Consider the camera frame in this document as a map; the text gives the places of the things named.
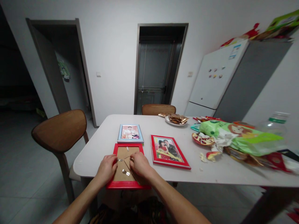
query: white refrigerator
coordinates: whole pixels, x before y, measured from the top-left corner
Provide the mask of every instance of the white refrigerator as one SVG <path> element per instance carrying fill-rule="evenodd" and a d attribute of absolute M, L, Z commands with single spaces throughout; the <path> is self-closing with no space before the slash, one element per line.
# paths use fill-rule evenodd
<path fill-rule="evenodd" d="M 204 56 L 185 116 L 213 116 L 248 47 L 248 40 Z"/>
<path fill-rule="evenodd" d="M 244 40 L 205 55 L 185 116 L 242 120 L 291 45 Z"/>

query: bottle label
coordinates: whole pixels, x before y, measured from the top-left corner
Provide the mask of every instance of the bottle label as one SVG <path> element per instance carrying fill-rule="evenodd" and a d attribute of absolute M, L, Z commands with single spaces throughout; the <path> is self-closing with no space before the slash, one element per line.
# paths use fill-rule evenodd
<path fill-rule="evenodd" d="M 275 118 L 269 118 L 269 121 L 275 122 L 275 123 L 280 123 L 280 124 L 284 124 L 286 121 L 285 120 L 278 120 Z"/>

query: couple photo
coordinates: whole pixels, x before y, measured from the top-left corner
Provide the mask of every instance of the couple photo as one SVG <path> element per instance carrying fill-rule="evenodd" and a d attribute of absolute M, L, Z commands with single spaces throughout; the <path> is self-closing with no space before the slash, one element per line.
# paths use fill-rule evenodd
<path fill-rule="evenodd" d="M 123 139 L 139 139 L 139 132 L 136 125 L 123 125 L 122 131 L 121 131 L 121 138 Z"/>
<path fill-rule="evenodd" d="M 183 162 L 171 139 L 156 138 L 157 157 L 159 159 Z"/>

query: tile floor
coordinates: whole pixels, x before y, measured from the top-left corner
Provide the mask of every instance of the tile floor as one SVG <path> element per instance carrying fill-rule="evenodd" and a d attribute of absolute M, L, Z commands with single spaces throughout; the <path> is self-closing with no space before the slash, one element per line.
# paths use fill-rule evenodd
<path fill-rule="evenodd" d="M 87 114 L 89 138 L 97 129 Z M 42 120 L 34 113 L 0 113 L 0 223 L 52 223 L 68 206 L 56 157 L 40 147 L 31 130 Z M 66 153 L 69 165 L 83 149 L 80 139 Z M 82 191 L 73 182 L 75 195 Z M 179 183 L 177 190 L 194 204 L 211 223 L 240 223 L 262 195 L 260 187 Z M 100 192 L 99 200 L 104 194 Z M 88 215 L 81 223 L 88 223 Z M 281 213 L 271 224 L 293 224 Z"/>

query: chair backrest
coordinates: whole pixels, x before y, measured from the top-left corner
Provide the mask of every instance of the chair backrest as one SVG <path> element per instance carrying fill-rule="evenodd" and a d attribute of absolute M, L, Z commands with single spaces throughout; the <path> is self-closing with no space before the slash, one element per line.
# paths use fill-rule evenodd
<path fill-rule="evenodd" d="M 37 125 L 31 135 L 46 150 L 53 153 L 65 153 L 86 133 L 86 127 L 84 112 L 70 110 Z"/>
<path fill-rule="evenodd" d="M 160 113 L 175 114 L 175 106 L 168 104 L 144 104 L 142 106 L 142 115 L 158 115 Z"/>

